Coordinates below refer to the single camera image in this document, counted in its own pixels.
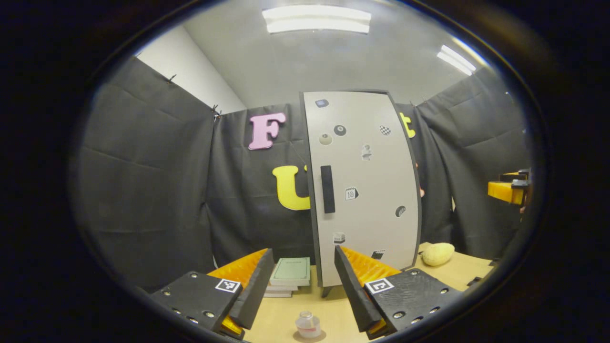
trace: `ceiling light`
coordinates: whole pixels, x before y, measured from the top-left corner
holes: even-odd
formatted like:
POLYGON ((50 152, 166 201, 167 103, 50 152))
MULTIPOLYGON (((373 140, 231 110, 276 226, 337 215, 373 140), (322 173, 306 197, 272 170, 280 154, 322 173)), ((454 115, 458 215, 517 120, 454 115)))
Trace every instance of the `ceiling light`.
POLYGON ((461 63, 463 66, 465 66, 466 68, 470 69, 471 71, 475 71, 476 70, 475 66, 472 65, 472 63, 468 62, 465 58, 463 58, 457 52, 451 50, 447 45, 441 46, 440 50, 442 52, 444 52, 445 54, 448 54, 449 56, 451 56, 454 59, 456 59, 459 63, 461 63))
POLYGON ((326 5, 295 5, 264 10, 267 31, 274 34, 298 30, 340 30, 367 34, 371 14, 326 5))
POLYGON ((480 65, 487 65, 487 62, 481 57, 481 55, 477 54, 474 50, 472 50, 468 45, 457 38, 451 39, 453 43, 457 44, 460 48, 466 51, 469 55, 471 55, 480 65))
POLYGON ((436 55, 436 57, 442 59, 443 61, 449 63, 450 65, 456 67, 459 71, 463 72, 464 74, 470 76, 472 75, 472 71, 470 71, 470 69, 468 69, 465 65, 461 64, 460 62, 458 62, 456 59, 454 59, 453 57, 449 56, 448 54, 445 54, 442 51, 439 51, 439 53, 436 55))

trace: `wooden table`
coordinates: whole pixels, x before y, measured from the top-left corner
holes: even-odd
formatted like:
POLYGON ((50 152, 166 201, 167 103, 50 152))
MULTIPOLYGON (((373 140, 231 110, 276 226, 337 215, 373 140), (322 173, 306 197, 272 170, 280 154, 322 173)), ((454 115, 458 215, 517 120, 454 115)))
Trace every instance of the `wooden table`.
MULTIPOLYGON (((430 243, 422 243, 422 251, 430 243)), ((464 291, 476 276, 482 278, 493 267, 489 260, 454 253, 444 265, 430 267, 418 255, 415 268, 419 268, 445 284, 464 291)), ((295 320, 301 311, 310 311, 320 318, 320 325, 326 337, 320 342, 368 342, 366 333, 358 332, 350 302, 342 286, 333 287, 326 298, 322 298, 322 288, 318 287, 315 266, 311 267, 311 286, 299 287, 292 298, 263 298, 252 330, 246 330, 244 340, 263 342, 307 342, 296 333, 295 320)))

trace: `door handle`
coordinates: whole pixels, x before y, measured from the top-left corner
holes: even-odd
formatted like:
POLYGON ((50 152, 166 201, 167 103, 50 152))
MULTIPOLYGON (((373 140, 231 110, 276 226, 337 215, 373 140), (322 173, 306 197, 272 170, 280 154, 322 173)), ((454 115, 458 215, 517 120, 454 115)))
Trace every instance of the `door handle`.
POLYGON ((335 213, 335 192, 332 188, 332 170, 330 165, 320 167, 322 174, 322 199, 324 200, 324 213, 335 213))

